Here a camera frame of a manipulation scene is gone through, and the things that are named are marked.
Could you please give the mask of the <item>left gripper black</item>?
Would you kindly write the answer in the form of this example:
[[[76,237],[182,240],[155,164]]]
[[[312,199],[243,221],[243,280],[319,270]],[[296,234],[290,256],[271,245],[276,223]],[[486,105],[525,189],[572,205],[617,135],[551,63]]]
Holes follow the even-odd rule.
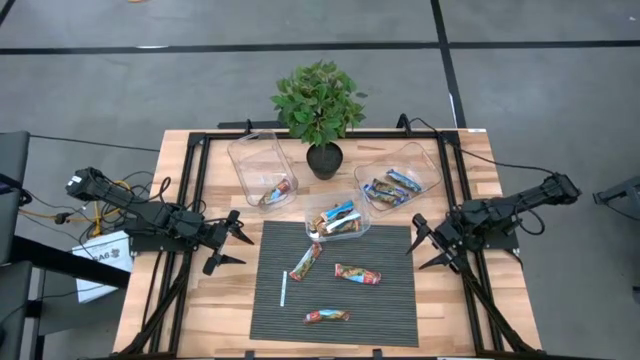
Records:
[[[231,234],[236,239],[253,245],[254,242],[242,231],[239,224],[240,212],[231,210],[229,215],[212,226],[212,231],[205,237],[202,244],[213,250],[203,266],[202,272],[210,276],[214,270],[224,264],[245,264],[244,260],[228,256],[221,253],[221,247],[224,245],[227,236]]]

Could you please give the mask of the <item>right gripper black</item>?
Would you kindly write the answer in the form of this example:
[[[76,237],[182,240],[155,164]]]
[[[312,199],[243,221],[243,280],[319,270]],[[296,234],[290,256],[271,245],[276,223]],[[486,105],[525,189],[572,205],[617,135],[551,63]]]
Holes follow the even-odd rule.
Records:
[[[416,227],[416,238],[406,251],[406,255],[412,253],[425,239],[429,239],[432,246],[439,251],[436,257],[422,264],[419,267],[420,270],[442,265],[449,267],[456,274],[470,271],[463,237],[449,219],[432,229],[427,224],[427,220],[418,213],[413,216],[412,224]]]

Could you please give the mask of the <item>purple blue granola bar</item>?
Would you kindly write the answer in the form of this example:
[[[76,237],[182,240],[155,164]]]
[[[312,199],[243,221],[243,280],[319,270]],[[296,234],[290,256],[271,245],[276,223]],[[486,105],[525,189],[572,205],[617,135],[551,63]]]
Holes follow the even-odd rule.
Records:
[[[421,193],[423,191],[423,188],[416,181],[398,171],[395,171],[394,169],[389,169],[386,172],[386,175],[395,183],[398,183],[402,187],[414,193]]]
[[[363,190],[370,199],[393,207],[410,200],[410,195],[403,189],[378,179],[373,179],[371,184],[365,184]]]

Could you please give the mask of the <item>dark ribbed mat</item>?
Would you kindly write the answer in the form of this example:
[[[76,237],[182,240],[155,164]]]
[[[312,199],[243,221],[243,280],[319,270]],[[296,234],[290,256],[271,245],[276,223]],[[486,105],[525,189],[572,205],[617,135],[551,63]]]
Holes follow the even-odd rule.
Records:
[[[418,344],[413,258],[407,226],[373,225],[359,238],[327,241],[302,281],[288,274],[279,306],[282,272],[293,270],[311,246],[301,222],[263,226],[250,337],[253,340],[415,347]],[[377,285],[335,276],[343,264],[379,272]],[[348,321],[303,322],[314,310],[350,312]]]

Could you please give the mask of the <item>wide clear plastic bin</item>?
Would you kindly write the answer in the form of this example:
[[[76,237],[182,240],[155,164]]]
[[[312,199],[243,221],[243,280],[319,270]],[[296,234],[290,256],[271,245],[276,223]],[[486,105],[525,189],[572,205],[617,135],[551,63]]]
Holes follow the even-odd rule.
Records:
[[[423,191],[421,193],[414,193],[395,183],[386,175],[389,169],[394,169],[412,178],[423,188]],[[383,155],[368,164],[357,166],[354,170],[354,176],[358,188],[365,195],[368,211],[374,217],[383,217],[410,204],[415,199],[425,195],[442,181],[441,172],[436,168],[425,149],[416,142],[410,142],[399,150]],[[365,184],[371,184],[373,179],[378,179],[403,189],[410,195],[410,200],[393,207],[383,202],[370,199],[365,194],[363,187]]]

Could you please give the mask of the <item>long clear plastic bin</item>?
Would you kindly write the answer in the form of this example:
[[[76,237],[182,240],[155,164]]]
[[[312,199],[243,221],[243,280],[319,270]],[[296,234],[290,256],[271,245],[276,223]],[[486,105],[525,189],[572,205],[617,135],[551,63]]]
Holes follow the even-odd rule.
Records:
[[[249,205],[262,212],[270,212],[296,199],[298,179],[274,131],[262,130],[232,141],[227,152]],[[261,197],[283,178],[292,184],[286,198],[269,206],[260,206]]]

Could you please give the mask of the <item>small clear plastic bin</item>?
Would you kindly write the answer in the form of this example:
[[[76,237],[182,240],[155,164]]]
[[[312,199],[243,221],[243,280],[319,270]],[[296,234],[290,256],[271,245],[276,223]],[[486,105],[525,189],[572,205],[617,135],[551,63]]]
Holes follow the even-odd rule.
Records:
[[[335,206],[342,204],[348,200],[352,200],[354,208],[350,212],[358,212],[361,217],[357,220],[361,224],[359,232],[339,234],[335,236],[317,237],[311,234],[309,223],[326,210],[332,209]],[[360,190],[348,190],[335,193],[324,193],[309,195],[305,200],[305,227],[307,235],[314,241],[327,242],[334,240],[343,240],[358,238],[363,236],[371,226],[371,217],[367,210],[367,201],[364,194]]]

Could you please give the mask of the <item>black bar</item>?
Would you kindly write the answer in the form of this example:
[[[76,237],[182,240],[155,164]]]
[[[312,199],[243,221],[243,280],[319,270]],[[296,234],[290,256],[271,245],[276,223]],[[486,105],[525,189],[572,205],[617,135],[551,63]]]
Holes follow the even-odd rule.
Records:
[[[284,125],[279,121],[254,121],[251,119],[246,119],[244,121],[230,121],[230,122],[220,122],[217,125],[218,129],[222,130],[242,130],[245,132],[251,132],[252,130],[262,130],[262,129],[280,129],[283,128]]]

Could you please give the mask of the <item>white paper box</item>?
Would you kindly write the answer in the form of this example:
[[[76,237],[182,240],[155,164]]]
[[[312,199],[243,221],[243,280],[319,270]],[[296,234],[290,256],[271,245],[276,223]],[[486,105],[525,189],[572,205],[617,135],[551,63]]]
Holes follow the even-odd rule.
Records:
[[[124,273],[129,274],[133,269],[129,245],[130,236],[125,231],[117,231],[72,248],[71,253],[82,258],[80,264],[87,265],[76,278],[80,304],[97,300],[119,288],[116,280],[124,280]]]

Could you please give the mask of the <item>green plant in black pot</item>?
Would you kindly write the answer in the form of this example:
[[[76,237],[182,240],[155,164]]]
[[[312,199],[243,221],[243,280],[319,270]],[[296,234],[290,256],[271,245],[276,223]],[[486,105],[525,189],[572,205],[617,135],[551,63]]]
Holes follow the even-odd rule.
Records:
[[[305,158],[320,180],[331,179],[344,155],[337,141],[366,119],[364,96],[355,81],[333,61],[299,66],[276,82],[270,97],[278,121],[289,135],[309,146]]]

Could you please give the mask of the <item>black beam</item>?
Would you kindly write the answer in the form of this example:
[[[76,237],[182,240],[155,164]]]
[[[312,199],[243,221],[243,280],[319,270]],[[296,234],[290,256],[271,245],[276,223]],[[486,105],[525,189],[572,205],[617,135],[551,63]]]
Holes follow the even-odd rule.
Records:
[[[120,289],[128,286],[130,273],[33,240],[14,235],[10,261],[28,261],[33,266]]]

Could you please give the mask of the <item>grey stand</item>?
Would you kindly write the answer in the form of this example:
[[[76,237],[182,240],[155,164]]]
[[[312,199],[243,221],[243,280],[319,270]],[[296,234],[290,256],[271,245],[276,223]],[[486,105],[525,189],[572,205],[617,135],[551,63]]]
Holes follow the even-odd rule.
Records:
[[[592,196],[596,205],[605,206],[618,215],[640,222],[640,176],[627,179],[604,191],[595,192]],[[618,209],[613,204],[615,200],[623,198],[629,202],[629,211]]]

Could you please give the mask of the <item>dark grey chair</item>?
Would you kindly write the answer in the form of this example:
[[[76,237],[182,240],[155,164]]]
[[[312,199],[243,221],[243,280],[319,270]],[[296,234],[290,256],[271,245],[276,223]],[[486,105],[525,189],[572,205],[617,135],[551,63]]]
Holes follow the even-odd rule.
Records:
[[[32,264],[0,266],[0,360],[19,360]]]

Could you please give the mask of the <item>black aluminium table frame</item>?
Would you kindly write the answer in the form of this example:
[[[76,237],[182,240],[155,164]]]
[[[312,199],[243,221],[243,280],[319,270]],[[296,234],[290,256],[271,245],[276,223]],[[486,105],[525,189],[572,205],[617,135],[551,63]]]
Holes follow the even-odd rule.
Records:
[[[360,190],[354,170],[395,152],[410,142],[420,144],[441,172],[442,181],[425,195],[383,217],[371,217],[371,226],[407,226],[411,244],[416,234],[412,218],[420,213],[430,226],[438,225],[455,205],[471,198],[501,194],[491,148],[483,131],[451,131],[460,144],[454,150],[440,134],[418,130],[364,129],[339,141],[344,154],[338,173],[330,180],[317,179],[306,162],[307,147],[286,131],[277,138],[298,179],[296,199],[282,208],[262,212],[248,204],[227,148],[246,136],[233,130],[168,130],[165,132],[154,179],[169,179],[164,196],[170,202],[190,204],[207,218],[240,212],[244,233],[254,242],[229,239],[223,252],[245,261],[202,272],[210,255],[201,248],[192,255],[136,257],[131,272],[114,347],[123,350],[139,333],[143,316],[154,310],[164,284],[181,267],[188,270],[187,285],[166,313],[160,330],[146,351],[168,352],[177,358],[284,359],[311,357],[338,360],[344,357],[474,357],[490,348],[492,340],[485,311],[472,298],[461,278],[443,266],[419,266],[436,255],[427,243],[409,255],[413,258],[418,344],[415,347],[357,345],[319,342],[253,340],[250,337],[256,275],[263,226],[267,221],[301,222],[305,226],[305,200],[309,195]]]

